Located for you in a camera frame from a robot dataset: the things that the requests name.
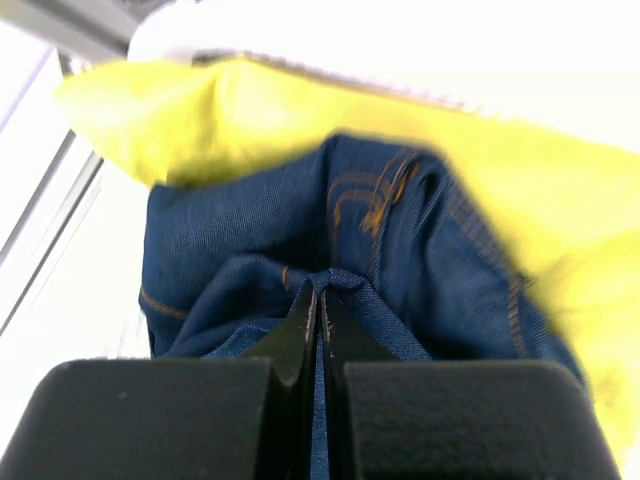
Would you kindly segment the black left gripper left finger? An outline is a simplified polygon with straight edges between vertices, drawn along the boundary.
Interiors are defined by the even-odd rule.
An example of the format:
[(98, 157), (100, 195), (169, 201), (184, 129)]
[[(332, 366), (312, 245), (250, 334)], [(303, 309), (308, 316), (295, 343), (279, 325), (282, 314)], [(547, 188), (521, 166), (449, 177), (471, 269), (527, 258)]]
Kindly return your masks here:
[(5, 479), (305, 479), (317, 296), (239, 357), (78, 360), (36, 387)]

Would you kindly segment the dark blue denim trousers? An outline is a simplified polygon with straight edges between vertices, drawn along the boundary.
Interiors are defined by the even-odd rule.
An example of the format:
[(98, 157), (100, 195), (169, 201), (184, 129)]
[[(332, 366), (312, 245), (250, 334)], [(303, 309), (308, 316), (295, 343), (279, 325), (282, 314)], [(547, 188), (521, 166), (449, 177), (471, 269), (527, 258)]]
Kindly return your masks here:
[(310, 470), (330, 475), (321, 298), (403, 361), (576, 362), (428, 151), (337, 136), (223, 185), (153, 188), (142, 283), (156, 358), (239, 357), (317, 296)]

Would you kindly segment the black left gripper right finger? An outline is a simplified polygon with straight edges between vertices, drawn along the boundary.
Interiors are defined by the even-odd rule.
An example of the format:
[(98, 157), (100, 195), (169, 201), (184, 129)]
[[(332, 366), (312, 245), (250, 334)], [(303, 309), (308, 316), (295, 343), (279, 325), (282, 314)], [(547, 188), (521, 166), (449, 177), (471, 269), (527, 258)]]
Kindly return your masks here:
[(582, 386), (545, 361), (403, 361), (321, 298), (334, 479), (616, 479)]

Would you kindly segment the lime green trousers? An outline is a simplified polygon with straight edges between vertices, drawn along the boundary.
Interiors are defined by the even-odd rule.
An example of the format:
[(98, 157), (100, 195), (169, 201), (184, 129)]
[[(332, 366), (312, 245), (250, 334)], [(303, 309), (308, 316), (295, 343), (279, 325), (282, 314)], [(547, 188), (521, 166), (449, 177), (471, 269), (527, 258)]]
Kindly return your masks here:
[(438, 148), (585, 368), (617, 459), (638, 443), (637, 154), (243, 58), (104, 64), (66, 77), (55, 98), (146, 186), (229, 181), (340, 130)]

